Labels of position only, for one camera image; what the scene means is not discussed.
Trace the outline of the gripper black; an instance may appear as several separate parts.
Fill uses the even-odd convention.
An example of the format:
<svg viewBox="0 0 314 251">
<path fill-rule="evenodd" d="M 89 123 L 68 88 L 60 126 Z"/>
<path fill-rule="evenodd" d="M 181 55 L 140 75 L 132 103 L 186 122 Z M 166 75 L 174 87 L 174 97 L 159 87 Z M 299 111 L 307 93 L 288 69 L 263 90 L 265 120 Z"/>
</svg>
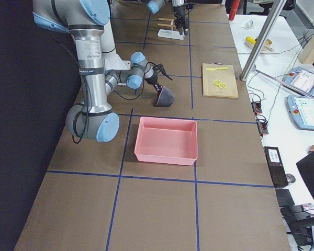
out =
<svg viewBox="0 0 314 251">
<path fill-rule="evenodd" d="M 157 73 L 153 73 L 150 77 L 146 78 L 148 84 L 152 85 L 157 92 L 161 91 L 161 86 L 158 84 L 158 76 Z"/>
<path fill-rule="evenodd" d="M 185 14 L 174 14 L 175 26 L 179 32 L 181 32 L 181 26 L 183 26 L 184 35 L 188 35 L 189 18 L 188 13 Z"/>
</svg>

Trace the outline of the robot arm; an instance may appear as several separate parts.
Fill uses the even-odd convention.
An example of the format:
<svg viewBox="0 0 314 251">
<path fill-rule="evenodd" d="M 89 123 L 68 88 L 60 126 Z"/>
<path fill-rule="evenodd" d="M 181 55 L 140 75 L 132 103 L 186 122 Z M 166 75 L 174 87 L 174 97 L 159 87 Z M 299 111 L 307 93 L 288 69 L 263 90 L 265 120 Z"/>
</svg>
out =
<svg viewBox="0 0 314 251">
<path fill-rule="evenodd" d="M 185 0 L 151 0 L 148 1 L 147 7 L 152 14 L 156 14 L 164 5 L 171 2 L 174 14 L 175 28 L 178 29 L 180 35 L 188 35 L 189 30 L 189 10 L 193 9 L 193 2 Z"/>
<path fill-rule="evenodd" d="M 84 99 L 66 116 L 74 137 L 109 142 L 119 129 L 119 117 L 107 96 L 118 84 L 137 89 L 147 81 L 158 92 L 161 105 L 166 88 L 158 84 L 156 67 L 141 52 L 126 68 L 115 50 L 107 1 L 33 1 L 35 23 L 51 31 L 69 33 L 76 47 Z"/>
</svg>

